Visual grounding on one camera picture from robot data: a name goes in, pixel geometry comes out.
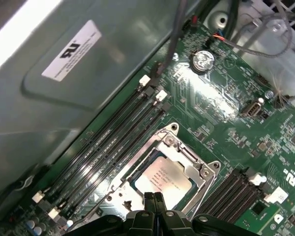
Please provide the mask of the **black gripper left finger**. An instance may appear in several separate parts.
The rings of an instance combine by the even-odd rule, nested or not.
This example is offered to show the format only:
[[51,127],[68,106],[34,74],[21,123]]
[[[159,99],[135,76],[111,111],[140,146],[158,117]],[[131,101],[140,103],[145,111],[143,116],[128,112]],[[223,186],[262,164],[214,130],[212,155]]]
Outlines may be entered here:
[[105,215],[87,223],[67,236],[151,236],[155,223],[155,194],[144,194],[144,209],[131,212],[126,220],[116,215]]

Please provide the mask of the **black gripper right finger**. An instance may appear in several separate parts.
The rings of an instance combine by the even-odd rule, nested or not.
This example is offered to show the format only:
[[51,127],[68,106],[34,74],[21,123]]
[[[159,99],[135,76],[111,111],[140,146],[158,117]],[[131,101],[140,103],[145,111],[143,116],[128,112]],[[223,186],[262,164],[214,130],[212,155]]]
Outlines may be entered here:
[[206,214],[196,216],[192,221],[179,212],[167,210],[162,193],[154,193],[158,228],[164,236],[237,236],[235,226]]

